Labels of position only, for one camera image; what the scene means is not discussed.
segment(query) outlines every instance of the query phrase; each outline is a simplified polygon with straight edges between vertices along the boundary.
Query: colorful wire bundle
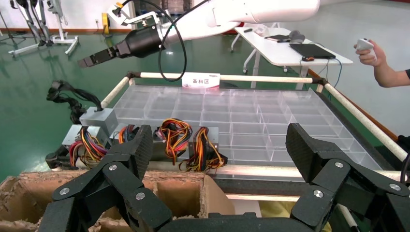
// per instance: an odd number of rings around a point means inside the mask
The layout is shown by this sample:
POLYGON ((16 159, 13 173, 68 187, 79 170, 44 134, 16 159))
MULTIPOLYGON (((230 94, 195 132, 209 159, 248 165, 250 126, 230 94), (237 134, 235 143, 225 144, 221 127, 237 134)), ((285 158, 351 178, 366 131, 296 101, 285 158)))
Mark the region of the colorful wire bundle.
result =
POLYGON ((92 137, 85 127, 82 127, 80 130, 80 138, 80 141, 73 143, 69 148, 71 166, 75 167, 78 158, 80 158, 87 167, 97 164, 108 150, 97 138, 92 137), (79 155, 79 149, 82 146, 84 146, 84 153, 83 155, 79 155))
POLYGON ((187 149, 192 127, 182 120, 169 118, 162 122, 156 134, 166 141, 165 154, 172 159, 172 164, 175 165, 176 158, 187 149))
POLYGON ((183 161, 187 163, 187 171, 202 172, 210 169, 218 169, 226 165, 228 158, 219 153, 215 146, 210 142, 208 131, 209 129, 207 127, 201 127, 195 133, 193 138, 195 146, 194 155, 183 161))
POLYGON ((123 127, 118 133, 118 141, 120 144, 126 143, 132 139, 132 131, 134 130, 134 125, 128 125, 123 127))

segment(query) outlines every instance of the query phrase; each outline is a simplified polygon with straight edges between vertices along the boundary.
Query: white robotic arm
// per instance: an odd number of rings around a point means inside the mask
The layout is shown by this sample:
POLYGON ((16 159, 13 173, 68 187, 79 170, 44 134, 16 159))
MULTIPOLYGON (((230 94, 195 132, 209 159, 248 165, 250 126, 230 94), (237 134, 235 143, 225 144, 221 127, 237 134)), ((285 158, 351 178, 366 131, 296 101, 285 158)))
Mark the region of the white robotic arm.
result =
MULTIPOLYGON (((241 22, 260 24, 305 20, 315 15, 319 6, 320 0, 209 0, 178 20, 176 27, 182 40, 193 40, 224 33, 241 22)), ((116 57, 143 58, 158 52, 161 44, 168 48, 179 41, 175 27, 172 27, 162 42, 171 24, 161 25, 154 12, 129 18, 121 8, 121 5, 113 5, 108 15, 118 24, 134 24, 137 29, 115 46, 79 61, 80 66, 90 67, 116 57)))

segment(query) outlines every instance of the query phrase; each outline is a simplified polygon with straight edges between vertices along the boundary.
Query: white controller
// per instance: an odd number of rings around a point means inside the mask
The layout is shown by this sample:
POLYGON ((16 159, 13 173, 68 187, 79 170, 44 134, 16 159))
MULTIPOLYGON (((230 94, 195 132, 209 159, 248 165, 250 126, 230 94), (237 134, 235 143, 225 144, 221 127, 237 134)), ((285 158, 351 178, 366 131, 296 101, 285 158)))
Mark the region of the white controller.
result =
POLYGON ((370 50, 369 55, 374 56, 374 61, 377 60, 376 53, 374 52, 374 45, 369 42, 367 39, 359 39, 357 40, 356 50, 363 51, 363 50, 370 50))

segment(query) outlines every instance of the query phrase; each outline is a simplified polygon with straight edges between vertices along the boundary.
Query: computer mouse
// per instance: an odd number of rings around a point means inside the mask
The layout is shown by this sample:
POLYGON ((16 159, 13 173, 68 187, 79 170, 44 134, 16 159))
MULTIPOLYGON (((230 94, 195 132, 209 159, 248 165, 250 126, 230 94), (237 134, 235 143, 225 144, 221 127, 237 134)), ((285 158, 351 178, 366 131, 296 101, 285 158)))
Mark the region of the computer mouse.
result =
POLYGON ((302 57, 302 61, 309 62, 309 61, 314 61, 314 60, 315 60, 314 57, 302 57))

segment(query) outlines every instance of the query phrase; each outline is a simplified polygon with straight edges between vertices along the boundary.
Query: torn cardboard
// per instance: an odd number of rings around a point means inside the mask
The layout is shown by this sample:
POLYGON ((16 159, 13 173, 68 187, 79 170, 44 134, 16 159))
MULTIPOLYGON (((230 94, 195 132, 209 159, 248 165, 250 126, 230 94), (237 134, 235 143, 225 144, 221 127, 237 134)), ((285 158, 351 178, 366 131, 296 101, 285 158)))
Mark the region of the torn cardboard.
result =
MULTIPOLYGON (((0 232, 34 232, 52 194, 84 171, 22 173, 0 184, 0 232)), ((211 177, 203 173, 147 171, 143 179, 175 218, 235 214, 234 206, 211 177)), ((91 232, 130 232, 116 208, 104 212, 91 232)))

